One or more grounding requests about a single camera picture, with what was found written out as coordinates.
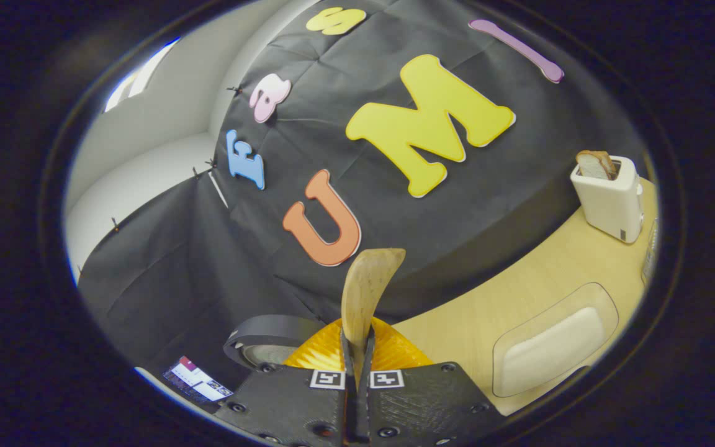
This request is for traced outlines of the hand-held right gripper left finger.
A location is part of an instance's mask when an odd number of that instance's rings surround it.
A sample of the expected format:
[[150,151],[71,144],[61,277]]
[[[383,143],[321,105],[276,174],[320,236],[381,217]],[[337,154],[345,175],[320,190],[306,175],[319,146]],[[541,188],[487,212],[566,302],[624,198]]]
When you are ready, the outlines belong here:
[[[323,341],[334,367],[289,365],[306,341]],[[250,435],[287,446],[345,446],[346,397],[354,388],[339,323],[309,318],[249,318],[223,350],[250,368],[215,416]]]

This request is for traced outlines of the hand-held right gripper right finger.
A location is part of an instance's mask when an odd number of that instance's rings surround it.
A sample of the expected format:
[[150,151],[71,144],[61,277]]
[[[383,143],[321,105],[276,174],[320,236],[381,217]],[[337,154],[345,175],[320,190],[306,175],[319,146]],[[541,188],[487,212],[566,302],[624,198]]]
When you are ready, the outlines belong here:
[[459,363],[433,363],[397,329],[372,320],[357,389],[363,446],[469,446],[506,422]]

